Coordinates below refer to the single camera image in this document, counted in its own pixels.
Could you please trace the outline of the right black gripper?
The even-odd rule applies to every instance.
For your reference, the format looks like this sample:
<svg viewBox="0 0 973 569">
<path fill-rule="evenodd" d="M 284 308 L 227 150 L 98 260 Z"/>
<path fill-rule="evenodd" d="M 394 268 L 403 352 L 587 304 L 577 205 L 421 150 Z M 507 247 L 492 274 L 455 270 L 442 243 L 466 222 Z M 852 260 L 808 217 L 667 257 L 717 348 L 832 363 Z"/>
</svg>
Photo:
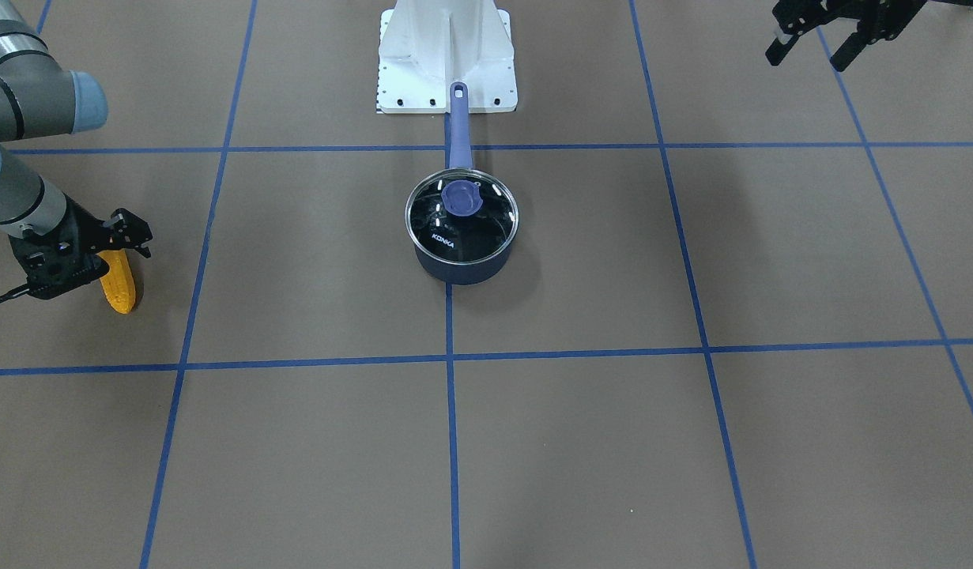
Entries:
<svg viewBox="0 0 973 569">
<path fill-rule="evenodd" d="M 109 266 L 97 256 L 100 250 L 134 250 L 150 259 L 151 241 L 149 224 L 128 209 L 114 210 L 109 220 L 101 220 L 67 199 L 61 222 L 48 234 L 27 230 L 23 237 L 9 239 L 13 256 L 26 273 L 17 291 L 51 300 L 107 274 Z"/>
</svg>

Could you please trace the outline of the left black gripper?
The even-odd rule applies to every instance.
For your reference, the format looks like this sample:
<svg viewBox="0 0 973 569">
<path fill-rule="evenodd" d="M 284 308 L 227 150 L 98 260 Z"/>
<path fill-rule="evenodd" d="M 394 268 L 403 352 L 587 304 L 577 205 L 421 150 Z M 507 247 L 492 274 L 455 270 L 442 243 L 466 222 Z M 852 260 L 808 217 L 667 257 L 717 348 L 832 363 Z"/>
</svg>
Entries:
<svg viewBox="0 0 973 569">
<path fill-rule="evenodd" d="M 924 6 L 926 1 L 778 1 L 774 4 L 775 39 L 765 58 L 772 67 L 779 67 L 805 33 L 847 19 L 856 22 L 856 29 L 834 48 L 829 59 L 833 70 L 841 73 L 882 36 L 900 35 Z"/>
</svg>

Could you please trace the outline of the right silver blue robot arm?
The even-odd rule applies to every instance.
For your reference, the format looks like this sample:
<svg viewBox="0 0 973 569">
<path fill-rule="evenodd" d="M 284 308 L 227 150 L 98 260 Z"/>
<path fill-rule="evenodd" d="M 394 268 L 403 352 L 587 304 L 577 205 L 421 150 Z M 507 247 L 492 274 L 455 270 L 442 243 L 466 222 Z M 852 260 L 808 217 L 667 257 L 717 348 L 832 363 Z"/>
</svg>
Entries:
<svg viewBox="0 0 973 569">
<path fill-rule="evenodd" d="M 0 230 L 26 274 L 0 303 L 21 296 L 51 300 L 100 282 L 121 314 L 134 310 L 137 288 L 127 251 L 150 257 L 149 224 L 127 209 L 100 219 L 6 150 L 7 141 L 76 134 L 109 115 L 91 74 L 62 68 L 12 2 L 0 1 Z"/>
</svg>

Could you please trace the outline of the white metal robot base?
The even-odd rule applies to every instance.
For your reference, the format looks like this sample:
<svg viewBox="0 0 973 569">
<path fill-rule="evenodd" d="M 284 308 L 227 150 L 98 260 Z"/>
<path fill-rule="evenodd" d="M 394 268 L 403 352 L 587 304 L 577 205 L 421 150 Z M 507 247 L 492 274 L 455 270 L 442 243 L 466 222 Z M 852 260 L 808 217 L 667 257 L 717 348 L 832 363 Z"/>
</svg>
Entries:
<svg viewBox="0 0 973 569">
<path fill-rule="evenodd" d="M 519 105 L 511 15 L 493 1 L 398 1 L 379 18 L 378 112 L 443 113 L 464 83 L 471 113 Z"/>
</svg>

